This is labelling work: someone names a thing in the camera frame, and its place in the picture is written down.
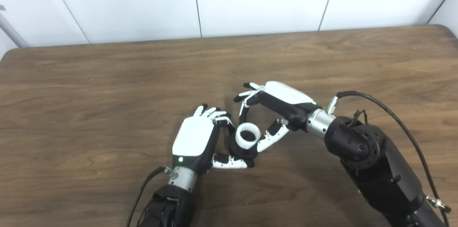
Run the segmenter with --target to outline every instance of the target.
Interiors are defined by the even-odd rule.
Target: wooden table
[[[237,115],[242,84],[268,80],[323,106],[342,90],[382,100],[417,137],[458,223],[458,41],[429,25],[12,50],[0,64],[0,226],[124,226],[144,178],[171,164],[181,121],[201,103]],[[431,194],[381,109],[345,98],[336,114],[364,108]],[[276,117],[249,115],[261,129]],[[287,134],[256,164],[200,178],[193,226],[388,226],[309,134]],[[154,178],[138,209],[166,182]]]

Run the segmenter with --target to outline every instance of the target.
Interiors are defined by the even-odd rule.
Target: white ring
[[[244,138],[242,138],[242,135],[240,134],[242,131],[249,131],[255,136],[254,141],[247,141]],[[253,147],[260,139],[260,130],[259,128],[253,124],[253,123],[242,123],[240,126],[237,128],[237,131],[235,133],[235,141],[239,145],[239,147],[242,147],[243,149],[250,149]]]

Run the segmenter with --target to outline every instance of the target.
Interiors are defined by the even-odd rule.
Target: black cable
[[[143,182],[142,186],[140,187],[140,190],[138,191],[138,194],[137,194],[137,197],[134,201],[134,205],[132,206],[132,209],[131,209],[131,212],[129,213],[129,217],[127,218],[127,224],[126,224],[126,227],[130,227],[131,226],[131,221],[132,221],[132,217],[134,216],[134,212],[135,212],[135,208],[137,207],[137,204],[140,200],[140,197],[142,196],[142,193],[143,193],[143,190],[145,189],[146,187],[146,184],[148,184],[148,182],[156,175],[158,175],[159,173],[163,172],[165,170],[165,167],[158,167],[156,170],[154,170],[152,173],[150,173],[147,177],[146,177],[146,180]]]
[[[417,141],[415,140],[414,136],[412,133],[407,129],[407,127],[402,123],[402,121],[394,114],[388,107],[386,107],[382,102],[379,100],[371,97],[370,95],[356,92],[356,91],[345,91],[345,92],[339,92],[337,93],[336,97],[337,98],[342,98],[342,97],[349,97],[349,96],[356,96],[356,97],[364,97],[368,100],[371,100],[372,102],[376,103],[378,106],[380,106],[385,112],[387,112],[398,124],[401,126],[403,131],[407,134],[409,137],[410,141],[415,147],[415,150],[417,150],[418,156],[420,158],[420,161],[422,162],[423,168],[425,170],[425,173],[427,175],[427,179],[429,182],[429,185],[431,186],[432,193],[434,194],[435,198],[439,199],[439,194],[437,193],[437,189],[435,188],[434,181],[432,179],[427,161],[425,159],[425,156],[423,155],[422,150],[420,149],[420,146],[418,145]],[[444,218],[444,224],[448,227],[448,217],[447,213],[443,210],[440,209],[440,213],[442,214],[442,217]]]

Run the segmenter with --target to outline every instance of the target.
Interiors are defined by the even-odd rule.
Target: cable connector
[[[178,173],[175,172],[174,170],[172,170],[172,168],[170,167],[165,167],[165,170],[164,170],[164,173],[168,176],[170,176],[170,178],[172,178],[173,180],[178,178]]]
[[[441,211],[445,211],[447,214],[452,211],[450,207],[448,207],[446,204],[442,203],[440,199],[437,198],[432,198],[428,195],[425,197],[427,201],[431,204],[432,207],[434,208],[439,208]]]
[[[338,99],[339,98],[337,96],[334,96],[331,99],[331,102],[329,103],[329,106],[327,106],[327,111],[326,111],[327,114],[333,114],[334,113],[334,110],[336,109],[336,105],[337,105],[337,100]]]

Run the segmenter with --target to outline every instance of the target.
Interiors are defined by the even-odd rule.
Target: robotic arm
[[[338,97],[325,111],[304,93],[280,82],[245,83],[244,87],[252,91],[234,98],[235,102],[243,101],[241,123],[247,120],[249,106],[264,105],[284,117],[280,122],[286,128],[323,139],[327,150],[340,158],[366,201],[393,227],[445,226],[427,202],[443,214],[450,208],[424,195],[421,182],[391,139],[377,126],[358,121],[360,112],[353,119],[336,117],[332,113]],[[231,152],[237,154],[239,149],[231,147]]]
[[[199,176],[212,167],[253,167],[253,159],[289,130],[302,130],[324,140],[327,150],[339,157],[369,205],[393,227],[448,225],[429,204],[440,208],[442,214],[450,212],[450,208],[442,204],[436,192],[435,198],[422,192],[422,184],[391,139],[367,120],[366,124],[358,121],[362,112],[358,111],[353,118],[334,116],[339,97],[334,97],[325,111],[306,94],[280,82],[245,83],[244,87],[252,90],[234,98],[235,102],[242,102],[237,129],[228,113],[219,108],[205,111],[205,104],[183,121],[173,145],[173,170],[158,169],[170,175],[169,182],[154,193],[137,226],[189,226],[195,210],[192,191]],[[255,124],[247,122],[250,106],[258,103],[283,117],[276,119],[263,135]],[[221,127],[231,134],[229,155],[214,151]]]

